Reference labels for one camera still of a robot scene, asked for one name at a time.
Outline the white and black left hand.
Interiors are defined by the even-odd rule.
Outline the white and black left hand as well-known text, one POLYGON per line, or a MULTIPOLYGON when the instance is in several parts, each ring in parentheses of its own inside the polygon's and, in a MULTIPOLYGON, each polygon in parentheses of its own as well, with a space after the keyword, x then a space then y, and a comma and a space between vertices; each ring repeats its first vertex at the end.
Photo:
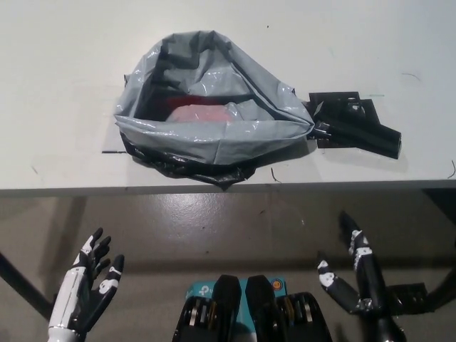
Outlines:
POLYGON ((48 322, 49 341, 84 341, 113 300, 125 257, 107 259, 110 242, 100 227, 81 247, 56 297, 48 322))

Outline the white and black right hand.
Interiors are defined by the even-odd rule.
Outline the white and black right hand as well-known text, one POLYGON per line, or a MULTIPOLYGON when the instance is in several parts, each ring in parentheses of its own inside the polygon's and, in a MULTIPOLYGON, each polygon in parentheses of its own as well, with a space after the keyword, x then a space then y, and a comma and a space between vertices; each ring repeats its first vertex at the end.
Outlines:
POLYGON ((360 316, 390 315, 385 281, 378 260, 363 230, 345 211, 339 215, 341 240, 353 261, 358 288, 331 269, 326 255, 317 254, 318 279, 323 290, 346 312, 360 316))

